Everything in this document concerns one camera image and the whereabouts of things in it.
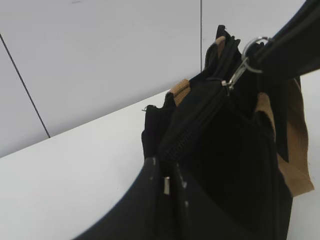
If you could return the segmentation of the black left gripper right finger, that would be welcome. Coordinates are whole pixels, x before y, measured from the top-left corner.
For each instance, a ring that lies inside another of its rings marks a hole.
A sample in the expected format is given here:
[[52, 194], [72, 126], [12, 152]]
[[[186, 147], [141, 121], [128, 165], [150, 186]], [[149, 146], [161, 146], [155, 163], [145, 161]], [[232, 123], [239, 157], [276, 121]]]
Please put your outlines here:
[[198, 240], [199, 229], [195, 209], [197, 182], [179, 163], [173, 165], [173, 176], [180, 239]]

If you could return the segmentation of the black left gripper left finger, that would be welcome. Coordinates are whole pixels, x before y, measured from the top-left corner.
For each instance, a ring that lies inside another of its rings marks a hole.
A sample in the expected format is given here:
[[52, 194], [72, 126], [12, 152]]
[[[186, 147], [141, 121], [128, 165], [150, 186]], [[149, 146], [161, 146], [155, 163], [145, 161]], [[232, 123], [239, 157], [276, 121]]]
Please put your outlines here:
[[154, 240], [160, 166], [144, 161], [139, 175], [120, 201], [77, 240]]

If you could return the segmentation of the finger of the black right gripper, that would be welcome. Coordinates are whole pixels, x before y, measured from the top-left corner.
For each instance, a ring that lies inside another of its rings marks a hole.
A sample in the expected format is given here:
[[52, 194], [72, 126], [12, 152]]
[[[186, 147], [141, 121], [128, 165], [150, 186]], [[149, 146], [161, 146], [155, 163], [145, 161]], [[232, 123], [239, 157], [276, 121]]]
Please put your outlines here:
[[307, 0], [249, 66], [275, 78], [293, 78], [320, 69], [320, 2]]

